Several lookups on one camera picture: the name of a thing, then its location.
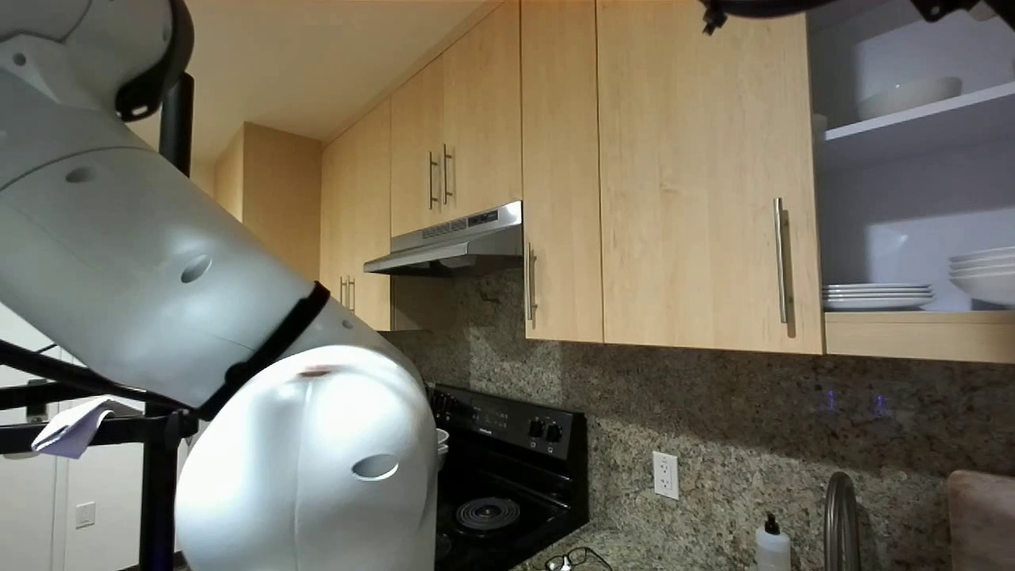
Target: range hood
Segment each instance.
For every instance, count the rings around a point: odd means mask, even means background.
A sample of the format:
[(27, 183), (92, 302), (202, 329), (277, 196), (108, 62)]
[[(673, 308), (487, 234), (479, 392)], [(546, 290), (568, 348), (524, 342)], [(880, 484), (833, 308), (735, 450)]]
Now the range hood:
[(390, 254), (368, 259), (368, 273), (455, 276), (517, 265), (524, 252), (521, 205), (475, 214), (413, 234), (390, 239)]

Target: ceiling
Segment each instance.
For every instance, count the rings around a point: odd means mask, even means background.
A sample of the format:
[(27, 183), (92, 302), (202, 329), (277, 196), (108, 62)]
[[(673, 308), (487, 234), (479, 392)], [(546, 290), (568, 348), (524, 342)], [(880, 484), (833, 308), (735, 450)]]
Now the ceiling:
[[(186, 0), (195, 164), (238, 127), (332, 140), (492, 0)], [(136, 132), (151, 143), (159, 120)]]

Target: wall outlet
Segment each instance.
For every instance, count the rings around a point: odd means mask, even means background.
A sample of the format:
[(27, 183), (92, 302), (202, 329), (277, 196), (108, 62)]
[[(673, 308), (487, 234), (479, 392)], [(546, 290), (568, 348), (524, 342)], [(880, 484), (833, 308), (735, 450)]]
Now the wall outlet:
[(652, 491), (680, 497), (680, 467), (673, 455), (652, 450)]
[(96, 528), (98, 518), (98, 505), (96, 503), (84, 503), (74, 509), (74, 529), (89, 529)]

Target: bottle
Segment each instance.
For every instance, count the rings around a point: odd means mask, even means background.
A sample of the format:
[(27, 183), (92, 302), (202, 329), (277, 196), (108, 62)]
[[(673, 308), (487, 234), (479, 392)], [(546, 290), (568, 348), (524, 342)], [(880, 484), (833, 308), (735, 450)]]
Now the bottle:
[(792, 571), (789, 548), (789, 538), (779, 529), (775, 513), (765, 513), (765, 524), (755, 529), (757, 571)]

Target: white wall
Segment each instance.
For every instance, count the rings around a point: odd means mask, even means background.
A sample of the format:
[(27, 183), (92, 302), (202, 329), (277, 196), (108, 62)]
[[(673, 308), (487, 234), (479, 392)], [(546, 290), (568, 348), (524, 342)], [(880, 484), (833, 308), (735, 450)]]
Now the white wall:
[[(40, 348), (47, 341), (0, 306), (0, 341)], [(0, 387), (27, 376), (0, 365)], [(76, 509), (96, 505), (96, 528)], [(136, 564), (141, 448), (92, 448), (84, 461), (0, 461), (0, 555), (11, 571), (115, 571)]]

